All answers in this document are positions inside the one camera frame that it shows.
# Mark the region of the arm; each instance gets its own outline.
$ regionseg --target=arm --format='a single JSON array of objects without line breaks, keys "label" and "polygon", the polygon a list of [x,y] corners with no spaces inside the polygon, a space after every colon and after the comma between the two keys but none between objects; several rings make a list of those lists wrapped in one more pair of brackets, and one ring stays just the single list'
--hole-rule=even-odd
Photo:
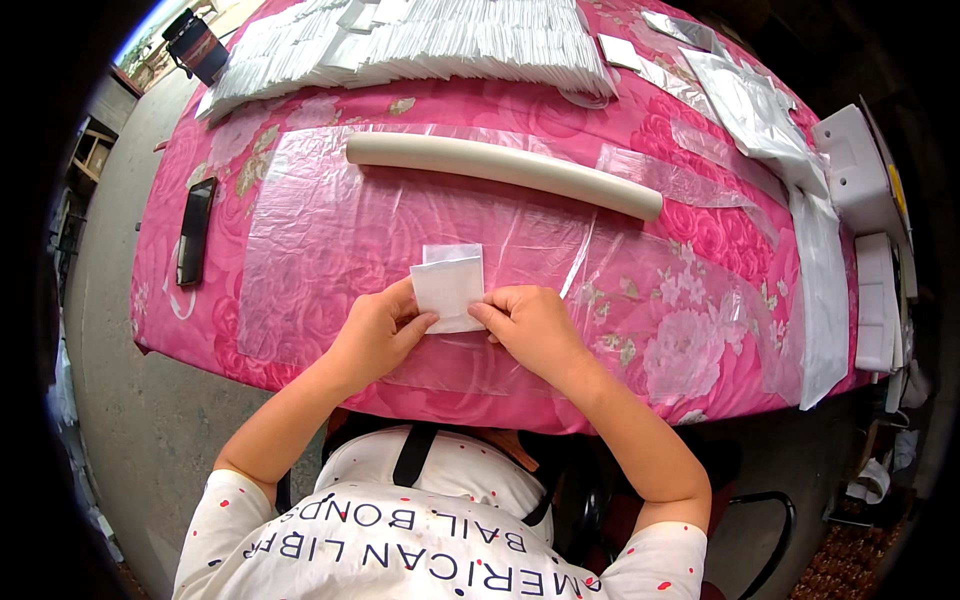
[{"label": "arm", "polygon": [[587,350],[556,292],[537,286],[489,292],[469,314],[516,360],[569,398],[610,448],[644,499],[635,532],[661,521],[706,531],[707,473],[660,417]]},{"label": "arm", "polygon": [[416,316],[410,277],[353,304],[336,341],[317,362],[245,422],[213,468],[236,471],[276,501],[276,482],[293,466],[333,409],[392,371],[437,316]]}]

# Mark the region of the left hand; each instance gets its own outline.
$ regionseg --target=left hand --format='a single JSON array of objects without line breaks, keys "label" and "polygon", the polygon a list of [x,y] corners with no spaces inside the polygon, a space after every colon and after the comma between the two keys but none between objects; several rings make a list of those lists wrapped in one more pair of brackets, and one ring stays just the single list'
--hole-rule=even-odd
[{"label": "left hand", "polygon": [[352,396],[403,362],[427,328],[439,319],[433,313],[419,312],[410,277],[379,294],[361,296],[320,361]]}]

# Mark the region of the white plastic tube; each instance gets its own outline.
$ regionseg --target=white plastic tube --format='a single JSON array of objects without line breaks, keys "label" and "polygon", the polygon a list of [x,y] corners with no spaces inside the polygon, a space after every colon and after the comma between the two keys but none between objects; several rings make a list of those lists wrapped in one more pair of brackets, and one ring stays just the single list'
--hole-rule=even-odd
[{"label": "white plastic tube", "polygon": [[467,175],[522,185],[653,221],[663,196],[609,173],[525,150],[438,135],[354,132],[347,161]]}]

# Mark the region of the white t-shirt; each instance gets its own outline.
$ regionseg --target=white t-shirt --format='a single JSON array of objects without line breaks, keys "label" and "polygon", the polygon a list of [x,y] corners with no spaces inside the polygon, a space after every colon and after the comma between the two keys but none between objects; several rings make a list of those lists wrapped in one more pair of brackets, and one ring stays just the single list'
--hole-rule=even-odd
[{"label": "white t-shirt", "polygon": [[273,520],[253,482],[211,473],[174,598],[699,598],[699,528],[646,527],[598,576],[552,550],[549,512],[520,520],[543,488],[492,446],[440,432],[414,488],[393,485],[408,429],[344,444],[314,493]]}]

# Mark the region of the black phone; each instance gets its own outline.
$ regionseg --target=black phone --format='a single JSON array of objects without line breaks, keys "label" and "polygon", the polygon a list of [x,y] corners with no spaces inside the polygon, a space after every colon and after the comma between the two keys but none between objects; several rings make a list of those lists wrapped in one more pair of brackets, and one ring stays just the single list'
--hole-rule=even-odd
[{"label": "black phone", "polygon": [[194,285],[204,277],[206,225],[210,220],[217,179],[211,177],[190,188],[180,228],[180,251],[177,253],[177,285]]}]

